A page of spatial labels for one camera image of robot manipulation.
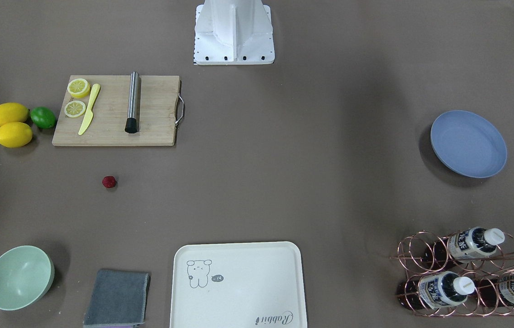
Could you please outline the whole yellow lemon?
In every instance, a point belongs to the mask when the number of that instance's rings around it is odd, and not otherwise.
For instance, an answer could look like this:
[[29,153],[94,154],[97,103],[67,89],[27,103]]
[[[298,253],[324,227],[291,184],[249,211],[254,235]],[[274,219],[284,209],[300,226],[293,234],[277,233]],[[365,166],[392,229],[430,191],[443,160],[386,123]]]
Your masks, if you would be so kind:
[[0,104],[0,127],[12,122],[26,122],[29,109],[19,102],[5,102]]
[[23,147],[32,140],[32,137],[32,129],[26,123],[14,121],[0,127],[0,144],[3,147]]

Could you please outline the steel muddler black tip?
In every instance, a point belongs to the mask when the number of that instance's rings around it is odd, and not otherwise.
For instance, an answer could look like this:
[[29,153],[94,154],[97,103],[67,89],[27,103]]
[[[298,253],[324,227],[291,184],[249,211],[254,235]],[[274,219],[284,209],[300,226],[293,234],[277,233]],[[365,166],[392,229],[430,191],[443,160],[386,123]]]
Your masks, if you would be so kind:
[[141,78],[138,72],[130,75],[130,89],[128,94],[127,120],[124,127],[126,133],[138,133],[138,111],[140,106]]

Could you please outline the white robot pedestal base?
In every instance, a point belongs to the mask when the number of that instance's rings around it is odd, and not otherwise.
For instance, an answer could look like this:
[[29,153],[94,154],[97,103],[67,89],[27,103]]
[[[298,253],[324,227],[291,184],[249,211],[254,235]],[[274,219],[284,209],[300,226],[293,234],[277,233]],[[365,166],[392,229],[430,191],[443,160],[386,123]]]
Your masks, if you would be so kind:
[[271,9],[260,0],[206,0],[196,7],[196,65],[268,65],[275,61]]

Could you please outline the green lime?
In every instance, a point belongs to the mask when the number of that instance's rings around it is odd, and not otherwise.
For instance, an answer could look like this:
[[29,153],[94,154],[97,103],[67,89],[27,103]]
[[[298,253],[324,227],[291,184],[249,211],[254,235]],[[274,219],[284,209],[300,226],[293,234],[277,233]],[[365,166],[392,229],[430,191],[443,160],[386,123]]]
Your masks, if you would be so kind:
[[32,122],[41,129],[53,128],[57,122],[57,117],[47,107],[36,107],[30,110]]

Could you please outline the blue plate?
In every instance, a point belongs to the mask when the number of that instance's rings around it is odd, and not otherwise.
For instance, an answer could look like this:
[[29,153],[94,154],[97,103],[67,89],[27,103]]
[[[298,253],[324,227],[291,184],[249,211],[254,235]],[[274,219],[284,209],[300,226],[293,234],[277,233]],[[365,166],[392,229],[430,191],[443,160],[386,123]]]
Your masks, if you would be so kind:
[[487,179],[507,163],[507,145],[500,131],[473,112],[444,112],[430,127],[430,143],[447,168],[465,177]]

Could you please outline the lemon half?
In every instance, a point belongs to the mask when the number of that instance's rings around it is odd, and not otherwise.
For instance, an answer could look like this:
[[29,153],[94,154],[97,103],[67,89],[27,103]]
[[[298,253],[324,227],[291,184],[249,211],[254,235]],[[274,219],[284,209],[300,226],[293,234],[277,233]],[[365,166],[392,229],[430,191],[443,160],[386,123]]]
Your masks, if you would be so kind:
[[87,106],[83,101],[73,100],[65,105],[63,112],[68,118],[79,118],[86,112],[86,109]]
[[91,84],[83,77],[78,77],[69,81],[67,93],[76,99],[86,97],[91,90]]

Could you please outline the tea bottle white cap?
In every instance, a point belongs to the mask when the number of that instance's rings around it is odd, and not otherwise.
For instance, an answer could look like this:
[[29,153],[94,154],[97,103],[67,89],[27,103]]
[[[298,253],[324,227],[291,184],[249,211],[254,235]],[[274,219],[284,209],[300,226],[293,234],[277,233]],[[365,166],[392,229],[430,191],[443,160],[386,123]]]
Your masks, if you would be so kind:
[[471,260],[492,257],[505,240],[506,234],[499,228],[476,226],[426,247],[422,262],[434,270],[450,270]]

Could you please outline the lemon half lower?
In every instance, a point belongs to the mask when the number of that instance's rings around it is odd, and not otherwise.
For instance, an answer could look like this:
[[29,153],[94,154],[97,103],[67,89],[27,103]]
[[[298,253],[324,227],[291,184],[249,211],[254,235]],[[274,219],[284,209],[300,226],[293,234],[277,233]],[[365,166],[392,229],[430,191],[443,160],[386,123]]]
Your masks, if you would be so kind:
[[73,100],[65,105],[63,112],[68,118],[79,118],[86,112],[86,109],[87,106],[83,101]]

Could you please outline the yellow plastic knife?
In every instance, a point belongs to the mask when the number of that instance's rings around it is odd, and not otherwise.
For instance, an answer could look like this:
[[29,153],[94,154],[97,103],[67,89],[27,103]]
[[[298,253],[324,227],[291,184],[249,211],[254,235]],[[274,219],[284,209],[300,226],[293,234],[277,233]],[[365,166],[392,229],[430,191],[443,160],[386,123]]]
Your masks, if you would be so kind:
[[83,135],[86,132],[94,118],[93,106],[97,100],[100,90],[101,85],[99,85],[98,83],[92,85],[88,99],[88,104],[86,107],[86,112],[84,113],[84,118],[79,128],[78,135]]

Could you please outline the red strawberry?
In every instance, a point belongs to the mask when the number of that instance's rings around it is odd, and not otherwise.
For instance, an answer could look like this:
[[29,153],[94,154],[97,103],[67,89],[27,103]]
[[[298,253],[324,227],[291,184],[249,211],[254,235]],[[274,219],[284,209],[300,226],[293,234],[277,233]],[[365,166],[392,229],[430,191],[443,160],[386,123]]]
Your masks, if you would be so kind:
[[117,186],[117,179],[115,176],[105,176],[102,179],[102,185],[105,189],[113,189]]

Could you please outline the lemon half upper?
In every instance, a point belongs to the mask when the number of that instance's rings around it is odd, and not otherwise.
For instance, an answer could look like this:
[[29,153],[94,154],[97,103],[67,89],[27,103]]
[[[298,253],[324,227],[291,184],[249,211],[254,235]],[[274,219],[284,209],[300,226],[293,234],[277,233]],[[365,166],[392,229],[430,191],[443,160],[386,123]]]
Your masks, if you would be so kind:
[[91,84],[83,77],[78,77],[69,81],[67,93],[76,99],[86,97],[91,90]]

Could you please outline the grey folded cloth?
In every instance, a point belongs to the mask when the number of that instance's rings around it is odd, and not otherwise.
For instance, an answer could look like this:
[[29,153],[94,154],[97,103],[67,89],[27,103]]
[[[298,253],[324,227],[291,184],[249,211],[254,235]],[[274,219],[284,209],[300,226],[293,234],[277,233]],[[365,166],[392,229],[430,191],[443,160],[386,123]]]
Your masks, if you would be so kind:
[[100,269],[85,328],[135,328],[145,323],[149,273]]

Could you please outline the wooden cutting board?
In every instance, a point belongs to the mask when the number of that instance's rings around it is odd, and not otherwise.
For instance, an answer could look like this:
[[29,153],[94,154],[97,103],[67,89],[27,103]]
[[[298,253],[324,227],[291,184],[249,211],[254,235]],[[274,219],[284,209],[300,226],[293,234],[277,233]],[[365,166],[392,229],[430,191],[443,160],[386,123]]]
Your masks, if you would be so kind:
[[82,118],[68,118],[61,111],[52,144],[57,147],[168,147],[175,143],[178,114],[179,76],[140,77],[138,132],[126,133],[128,75],[83,75],[90,84],[101,85],[94,103],[94,118],[83,135],[78,135]]

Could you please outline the cream rabbit tray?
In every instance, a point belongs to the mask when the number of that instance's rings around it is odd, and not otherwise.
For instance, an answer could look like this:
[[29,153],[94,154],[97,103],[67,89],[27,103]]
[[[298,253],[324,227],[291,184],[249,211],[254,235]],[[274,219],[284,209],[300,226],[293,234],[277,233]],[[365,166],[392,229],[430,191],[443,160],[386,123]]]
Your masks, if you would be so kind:
[[306,328],[302,255],[290,241],[180,247],[172,328]]

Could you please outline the mint green bowl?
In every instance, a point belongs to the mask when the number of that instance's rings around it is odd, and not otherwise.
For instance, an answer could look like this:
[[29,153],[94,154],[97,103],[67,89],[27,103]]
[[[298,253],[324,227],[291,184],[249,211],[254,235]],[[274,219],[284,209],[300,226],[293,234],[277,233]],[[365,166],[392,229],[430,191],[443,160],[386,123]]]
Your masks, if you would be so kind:
[[17,311],[43,297],[55,275],[51,258],[36,246],[18,246],[0,256],[0,310]]

